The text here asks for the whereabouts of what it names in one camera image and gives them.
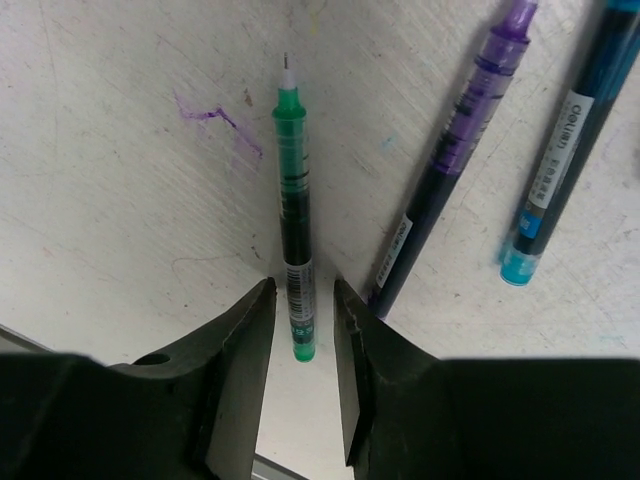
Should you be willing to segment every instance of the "desk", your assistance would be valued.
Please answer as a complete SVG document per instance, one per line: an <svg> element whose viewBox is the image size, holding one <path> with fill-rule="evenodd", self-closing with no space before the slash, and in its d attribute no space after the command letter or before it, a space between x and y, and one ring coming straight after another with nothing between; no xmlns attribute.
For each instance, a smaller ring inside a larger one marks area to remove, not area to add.
<svg viewBox="0 0 640 480"><path fill-rule="evenodd" d="M0 1L0 323L131 362L281 279L270 111L289 50L309 111L319 345L294 361L281 292L258 452L314 480L351 478L333 279L362 288L377 267L498 3ZM640 354L640 64L531 285L506 285L495 264L590 5L541 5L391 313L432 354ZM186 118L217 107L238 130Z"/></svg>

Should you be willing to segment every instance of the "green pen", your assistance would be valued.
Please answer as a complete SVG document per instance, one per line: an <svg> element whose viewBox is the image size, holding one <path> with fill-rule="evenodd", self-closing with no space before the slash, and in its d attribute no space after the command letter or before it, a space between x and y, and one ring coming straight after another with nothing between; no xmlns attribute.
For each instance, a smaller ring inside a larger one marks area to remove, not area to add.
<svg viewBox="0 0 640 480"><path fill-rule="evenodd" d="M293 353L300 362L315 355L315 287L311 258L309 152L305 129L307 111L300 104L289 59L284 54L276 124L280 170L280 227L287 271L289 321Z"/></svg>

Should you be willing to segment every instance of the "pen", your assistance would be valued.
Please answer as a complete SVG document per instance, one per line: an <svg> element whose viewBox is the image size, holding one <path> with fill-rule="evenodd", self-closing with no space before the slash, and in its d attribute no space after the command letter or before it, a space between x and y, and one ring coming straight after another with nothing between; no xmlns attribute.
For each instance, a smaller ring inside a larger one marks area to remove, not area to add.
<svg viewBox="0 0 640 480"><path fill-rule="evenodd" d="M506 282L531 280L639 49L640 0L609 0L510 239L500 271Z"/></svg>
<svg viewBox="0 0 640 480"><path fill-rule="evenodd" d="M535 0L514 0L493 26L475 58L466 90L440 134L409 207L376 275L368 297L371 311L384 319L440 217L456 182L478 145L529 45L527 29Z"/></svg>
<svg viewBox="0 0 640 480"><path fill-rule="evenodd" d="M300 104L286 53L278 105L271 115L278 139L280 228L293 353L300 362L309 362L315 355L315 288L309 218L309 152L305 130L307 111Z"/></svg>

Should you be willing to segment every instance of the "black plastic part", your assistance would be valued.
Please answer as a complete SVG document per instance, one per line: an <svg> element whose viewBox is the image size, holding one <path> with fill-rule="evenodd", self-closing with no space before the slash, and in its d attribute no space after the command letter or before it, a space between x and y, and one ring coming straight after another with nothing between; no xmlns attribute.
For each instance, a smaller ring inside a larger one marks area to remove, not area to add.
<svg viewBox="0 0 640 480"><path fill-rule="evenodd" d="M356 479L640 478L638 361L439 360L342 280L334 301Z"/></svg>
<svg viewBox="0 0 640 480"><path fill-rule="evenodd" d="M275 300L264 280L133 365L1 355L0 478L250 478Z"/></svg>

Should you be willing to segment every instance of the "white label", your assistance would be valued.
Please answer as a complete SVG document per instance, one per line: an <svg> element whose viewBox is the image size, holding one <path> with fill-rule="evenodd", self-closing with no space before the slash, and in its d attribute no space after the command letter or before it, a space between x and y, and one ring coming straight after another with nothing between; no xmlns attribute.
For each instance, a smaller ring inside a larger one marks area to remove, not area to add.
<svg viewBox="0 0 640 480"><path fill-rule="evenodd" d="M376 276L376 283L380 288L382 288L384 286L384 282L387 281L391 267L396 263L396 258L398 258L398 254L400 253L402 245L404 245L404 241L407 239L407 235L409 235L409 230L411 230L412 226L413 222L409 220L406 215L402 215L402 221L398 226L393 243L391 244L391 247L389 247L387 256L385 257L384 262L382 262L380 271Z"/></svg>
<svg viewBox="0 0 640 480"><path fill-rule="evenodd" d="M313 262L304 265L289 265L287 269L287 297L289 318L292 322L308 322L313 318Z"/></svg>
<svg viewBox="0 0 640 480"><path fill-rule="evenodd" d="M576 142L592 105L592 97L585 97L569 90L529 192L529 201L534 205L545 210L549 206L551 197L573 157Z"/></svg>

